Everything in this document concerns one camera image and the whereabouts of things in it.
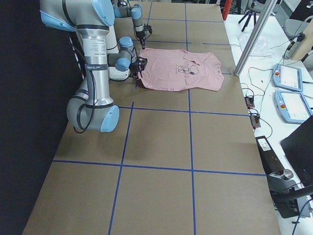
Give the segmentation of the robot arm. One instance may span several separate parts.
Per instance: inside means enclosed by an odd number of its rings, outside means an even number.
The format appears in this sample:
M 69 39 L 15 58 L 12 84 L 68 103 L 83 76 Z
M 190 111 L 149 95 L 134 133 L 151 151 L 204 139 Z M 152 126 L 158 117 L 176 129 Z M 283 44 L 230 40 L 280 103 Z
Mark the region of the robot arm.
M 142 19 L 142 6 L 131 5 L 129 0 L 112 1 L 113 11 L 116 18 L 131 18 L 135 38 L 140 42 L 142 49 L 146 47 L 147 32 L 152 34 L 151 26 L 145 24 Z
M 109 80 L 137 76 L 144 69 L 129 37 L 115 37 L 114 21 L 130 17 L 141 44 L 149 25 L 142 21 L 142 7 L 126 0 L 43 0 L 42 22 L 51 28 L 77 34 L 86 76 L 67 105 L 67 118 L 77 133 L 111 132 L 119 120 L 119 108 L 110 97 Z

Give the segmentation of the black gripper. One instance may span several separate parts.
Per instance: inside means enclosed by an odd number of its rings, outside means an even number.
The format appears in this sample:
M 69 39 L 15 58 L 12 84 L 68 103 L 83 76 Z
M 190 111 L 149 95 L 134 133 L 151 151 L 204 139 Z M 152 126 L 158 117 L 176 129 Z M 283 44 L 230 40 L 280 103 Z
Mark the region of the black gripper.
M 142 49 L 146 48 L 145 45 L 145 31 L 136 31 L 135 32 L 136 38 L 140 41 Z
M 134 79 L 139 79 L 139 76 L 141 75 L 141 65 L 139 62 L 132 63 L 130 65 L 130 75 L 129 77 L 132 77 Z

